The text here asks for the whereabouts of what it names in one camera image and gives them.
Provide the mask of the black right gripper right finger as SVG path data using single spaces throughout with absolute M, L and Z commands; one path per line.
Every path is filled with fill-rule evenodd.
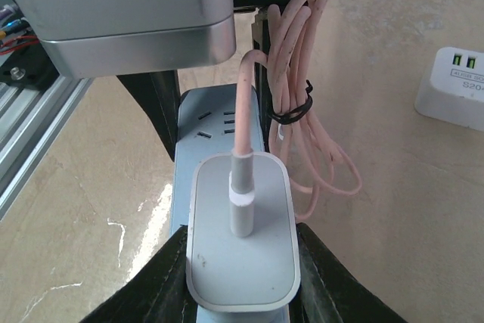
M 336 258 L 305 223 L 296 225 L 301 285 L 289 305 L 291 322 L 403 322 Z

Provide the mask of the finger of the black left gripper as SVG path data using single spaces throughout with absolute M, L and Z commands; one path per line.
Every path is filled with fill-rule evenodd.
M 117 79 L 135 99 L 155 128 L 171 160 L 178 141 L 178 109 L 182 100 L 178 72 L 119 75 Z

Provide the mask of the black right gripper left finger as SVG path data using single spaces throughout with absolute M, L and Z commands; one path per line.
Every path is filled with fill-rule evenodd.
M 197 304 L 185 277 L 188 227 L 182 225 L 124 287 L 86 322 L 195 322 Z

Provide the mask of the light blue power strip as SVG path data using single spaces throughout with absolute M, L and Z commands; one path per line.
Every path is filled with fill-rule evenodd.
M 250 145 L 248 157 L 234 157 L 234 85 L 192 89 L 185 93 L 178 110 L 178 142 L 175 146 L 175 172 L 170 229 L 177 231 L 189 223 L 191 188 L 197 166 L 216 154 L 230 153 L 233 191 L 247 194 L 254 189 L 253 153 L 264 152 L 258 103 L 250 101 Z M 220 313 L 197 304 L 198 322 L 286 322 L 289 303 L 272 312 Z

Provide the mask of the white charger with ribbon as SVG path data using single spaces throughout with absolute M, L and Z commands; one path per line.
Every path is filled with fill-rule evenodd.
M 220 313 L 272 312 L 299 290 L 299 248 L 285 165 L 253 153 L 254 189 L 231 187 L 230 153 L 194 172 L 188 223 L 186 281 L 194 300 Z

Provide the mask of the white power strip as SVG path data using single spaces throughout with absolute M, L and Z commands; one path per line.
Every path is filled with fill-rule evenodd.
M 483 53 L 443 47 L 425 71 L 414 102 L 424 116 L 483 130 Z

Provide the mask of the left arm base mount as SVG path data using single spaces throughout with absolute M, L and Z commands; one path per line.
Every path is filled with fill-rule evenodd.
M 45 49 L 38 41 L 14 46 L 1 64 L 1 83 L 20 89 L 46 91 L 59 77 Z

